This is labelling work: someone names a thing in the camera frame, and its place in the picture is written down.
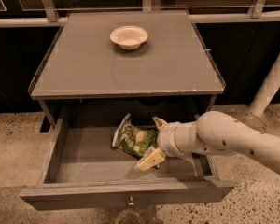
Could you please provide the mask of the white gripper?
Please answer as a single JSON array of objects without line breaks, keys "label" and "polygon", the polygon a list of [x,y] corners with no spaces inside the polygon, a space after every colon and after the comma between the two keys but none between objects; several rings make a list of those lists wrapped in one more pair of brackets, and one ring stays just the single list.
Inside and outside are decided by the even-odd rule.
[{"label": "white gripper", "polygon": [[190,153],[197,140],[196,123],[167,123],[164,119],[153,117],[159,129],[157,143],[159,148],[150,147],[145,155],[136,163],[134,169],[144,172],[159,165],[169,157],[180,157]]}]

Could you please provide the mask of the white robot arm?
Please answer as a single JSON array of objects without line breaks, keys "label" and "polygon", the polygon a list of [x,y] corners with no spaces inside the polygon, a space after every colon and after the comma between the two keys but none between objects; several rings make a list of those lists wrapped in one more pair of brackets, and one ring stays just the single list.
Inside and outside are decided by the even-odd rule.
[{"label": "white robot arm", "polygon": [[188,123],[153,120],[159,130],[158,146],[148,149],[135,165],[137,171],[144,172],[168,157],[236,152],[280,175],[280,137],[254,130],[225,113],[208,111]]}]

